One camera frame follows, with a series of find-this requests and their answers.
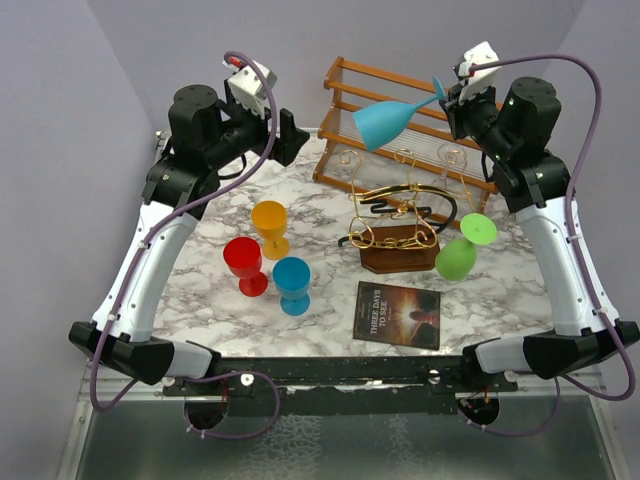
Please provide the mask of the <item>dark book three days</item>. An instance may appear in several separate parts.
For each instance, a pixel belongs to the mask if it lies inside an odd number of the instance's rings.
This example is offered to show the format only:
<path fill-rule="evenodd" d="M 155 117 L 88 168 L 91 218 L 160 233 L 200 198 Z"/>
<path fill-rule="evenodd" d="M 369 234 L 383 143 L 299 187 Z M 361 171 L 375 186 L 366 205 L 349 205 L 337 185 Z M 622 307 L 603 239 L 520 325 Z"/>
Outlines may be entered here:
<path fill-rule="evenodd" d="M 438 350 L 440 307 L 440 292 L 360 281 L 352 338 Z"/>

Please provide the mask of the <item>red plastic wine glass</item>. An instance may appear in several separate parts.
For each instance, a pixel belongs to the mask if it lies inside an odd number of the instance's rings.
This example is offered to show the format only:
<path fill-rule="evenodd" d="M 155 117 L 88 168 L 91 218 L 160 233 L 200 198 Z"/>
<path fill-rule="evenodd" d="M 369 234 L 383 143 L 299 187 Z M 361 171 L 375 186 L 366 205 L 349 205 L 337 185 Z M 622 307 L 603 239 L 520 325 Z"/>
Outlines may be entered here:
<path fill-rule="evenodd" d="M 257 297 L 266 291 L 268 279 L 261 271 L 262 251 L 256 240 L 246 236 L 234 238 L 225 245 L 223 259 L 238 278 L 242 294 Z"/>

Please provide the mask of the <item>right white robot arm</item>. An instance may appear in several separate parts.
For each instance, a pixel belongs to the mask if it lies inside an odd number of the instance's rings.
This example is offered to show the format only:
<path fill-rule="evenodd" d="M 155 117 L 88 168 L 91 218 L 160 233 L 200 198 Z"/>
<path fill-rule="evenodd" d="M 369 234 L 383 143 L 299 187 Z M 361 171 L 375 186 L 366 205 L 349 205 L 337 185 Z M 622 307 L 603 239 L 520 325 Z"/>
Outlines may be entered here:
<path fill-rule="evenodd" d="M 469 137 L 494 163 L 494 182 L 528 237 L 547 287 L 553 328 L 524 337 L 500 338 L 463 351 L 461 383 L 481 391 L 497 373 L 533 373 L 543 379 L 627 354 L 639 340 L 639 326 L 622 321 L 599 281 L 581 233 L 575 176 L 546 148 L 561 112 L 549 82 L 522 77 L 502 107 L 487 85 L 473 93 L 465 81 L 437 100 L 454 139 Z"/>

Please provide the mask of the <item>yellow plastic wine glass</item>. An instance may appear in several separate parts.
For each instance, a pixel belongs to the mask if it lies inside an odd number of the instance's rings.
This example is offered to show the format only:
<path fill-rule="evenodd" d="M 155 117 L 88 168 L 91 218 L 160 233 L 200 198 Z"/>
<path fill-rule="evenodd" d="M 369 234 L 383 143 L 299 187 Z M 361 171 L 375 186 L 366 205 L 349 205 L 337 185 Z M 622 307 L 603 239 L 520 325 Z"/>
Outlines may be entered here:
<path fill-rule="evenodd" d="M 267 200 L 254 206 L 251 221 L 263 240 L 263 255 L 270 260 L 280 260 L 289 253 L 290 246 L 284 237 L 287 230 L 287 211 L 279 202 Z"/>

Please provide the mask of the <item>green plastic wine glass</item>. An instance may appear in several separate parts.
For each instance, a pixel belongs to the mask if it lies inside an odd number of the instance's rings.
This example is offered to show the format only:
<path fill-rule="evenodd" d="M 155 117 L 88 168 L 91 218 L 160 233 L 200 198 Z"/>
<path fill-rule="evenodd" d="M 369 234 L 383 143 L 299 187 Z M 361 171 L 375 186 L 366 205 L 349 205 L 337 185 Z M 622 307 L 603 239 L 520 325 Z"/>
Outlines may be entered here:
<path fill-rule="evenodd" d="M 460 221 L 461 237 L 448 242 L 435 259 L 439 275 L 449 281 L 461 281 L 476 264 L 477 247 L 493 243 L 497 227 L 487 216 L 469 213 Z"/>

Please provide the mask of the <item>wooden two-tier shelf rack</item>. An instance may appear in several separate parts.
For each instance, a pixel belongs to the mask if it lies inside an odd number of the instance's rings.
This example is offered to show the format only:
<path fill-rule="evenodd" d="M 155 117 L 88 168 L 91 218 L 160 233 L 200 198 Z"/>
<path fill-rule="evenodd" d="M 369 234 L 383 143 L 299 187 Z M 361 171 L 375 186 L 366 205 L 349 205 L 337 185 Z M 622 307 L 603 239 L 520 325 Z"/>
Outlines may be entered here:
<path fill-rule="evenodd" d="M 469 140 L 455 140 L 438 101 L 439 80 L 419 80 L 337 57 L 323 86 L 331 105 L 317 135 L 326 142 L 312 178 L 342 191 L 349 173 L 339 155 L 353 149 L 365 159 L 360 191 L 373 189 L 377 172 L 394 160 L 410 161 L 418 180 L 449 190 L 459 214 L 482 213 L 497 187 L 483 176 L 481 152 Z"/>

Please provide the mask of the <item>gold wire wine glass rack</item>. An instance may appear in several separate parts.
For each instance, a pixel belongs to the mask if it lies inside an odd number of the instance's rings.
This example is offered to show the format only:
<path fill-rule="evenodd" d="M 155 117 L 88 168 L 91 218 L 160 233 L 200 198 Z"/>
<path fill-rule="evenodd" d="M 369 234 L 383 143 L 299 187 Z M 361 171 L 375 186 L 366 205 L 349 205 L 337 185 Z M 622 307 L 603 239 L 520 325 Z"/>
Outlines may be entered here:
<path fill-rule="evenodd" d="M 408 167 L 403 183 L 360 191 L 356 178 L 364 164 L 363 156 L 355 149 L 340 154 L 341 164 L 353 166 L 349 178 L 353 217 L 338 245 L 359 250 L 361 265 L 374 273 L 431 270 L 441 251 L 439 236 L 453 226 L 458 201 L 469 192 L 466 188 L 456 192 L 415 181 L 412 174 L 418 160 L 407 148 L 396 150 L 393 160 Z M 423 196 L 445 201 L 449 205 L 448 216 L 433 222 L 433 209 L 420 203 Z"/>

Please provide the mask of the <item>light blue plastic wine glass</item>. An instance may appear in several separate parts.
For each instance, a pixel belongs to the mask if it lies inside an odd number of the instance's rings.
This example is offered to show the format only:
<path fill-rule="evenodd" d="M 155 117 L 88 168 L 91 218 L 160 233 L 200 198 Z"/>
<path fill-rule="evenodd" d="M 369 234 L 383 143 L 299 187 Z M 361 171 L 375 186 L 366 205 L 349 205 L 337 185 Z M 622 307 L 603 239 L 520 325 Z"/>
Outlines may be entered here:
<path fill-rule="evenodd" d="M 382 101 L 353 113 L 355 127 L 367 151 L 375 151 L 397 138 L 420 108 L 446 99 L 440 80 L 436 76 L 432 80 L 435 92 L 421 102 Z"/>

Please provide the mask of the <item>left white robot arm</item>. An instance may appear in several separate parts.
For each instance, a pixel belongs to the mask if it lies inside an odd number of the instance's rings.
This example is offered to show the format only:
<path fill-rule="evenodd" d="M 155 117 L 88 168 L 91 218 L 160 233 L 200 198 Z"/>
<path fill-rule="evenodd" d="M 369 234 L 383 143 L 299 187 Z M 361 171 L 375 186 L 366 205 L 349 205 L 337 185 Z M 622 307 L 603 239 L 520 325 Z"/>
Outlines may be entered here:
<path fill-rule="evenodd" d="M 171 135 L 146 176 L 143 202 L 132 242 L 106 298 L 84 322 L 69 331 L 72 345 L 135 381 L 153 385 L 164 377 L 186 377 L 206 395 L 220 385 L 218 353 L 191 342 L 152 334 L 156 309 L 184 244 L 209 201 L 251 176 L 241 173 L 226 188 L 219 172 L 249 152 L 282 164 L 290 157 L 277 148 L 278 118 L 272 88 L 243 92 L 225 83 L 224 99 L 206 85 L 178 90 L 169 109 Z"/>

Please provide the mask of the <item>black metal base rail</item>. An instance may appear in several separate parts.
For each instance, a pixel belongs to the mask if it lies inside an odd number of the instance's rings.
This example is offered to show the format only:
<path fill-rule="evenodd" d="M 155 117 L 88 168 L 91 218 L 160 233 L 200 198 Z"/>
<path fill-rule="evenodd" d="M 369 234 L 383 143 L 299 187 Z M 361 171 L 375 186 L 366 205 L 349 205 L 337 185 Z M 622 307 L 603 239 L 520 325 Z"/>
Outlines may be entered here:
<path fill-rule="evenodd" d="M 364 415 L 428 413 L 454 415 L 458 394 L 487 390 L 515 392 L 517 384 L 502 374 L 473 380 L 463 372 L 462 358 L 453 356 L 391 357 L 227 357 L 212 374 L 234 374 L 227 381 L 177 380 L 165 387 L 167 397 L 182 397 L 189 405 L 230 397 L 228 413 L 269 416 L 278 387 L 281 415 Z"/>

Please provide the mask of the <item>clear wine glass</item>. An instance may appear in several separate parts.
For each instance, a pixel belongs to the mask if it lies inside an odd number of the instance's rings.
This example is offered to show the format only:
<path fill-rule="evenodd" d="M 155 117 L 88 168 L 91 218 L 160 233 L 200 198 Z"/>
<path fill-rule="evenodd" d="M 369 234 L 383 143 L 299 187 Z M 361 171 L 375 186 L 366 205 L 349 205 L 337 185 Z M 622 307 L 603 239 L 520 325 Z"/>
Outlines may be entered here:
<path fill-rule="evenodd" d="M 467 190 L 463 174 L 467 163 L 466 152 L 458 145 L 445 143 L 438 147 L 437 156 L 442 172 L 436 184 L 458 200 L 467 198 Z"/>

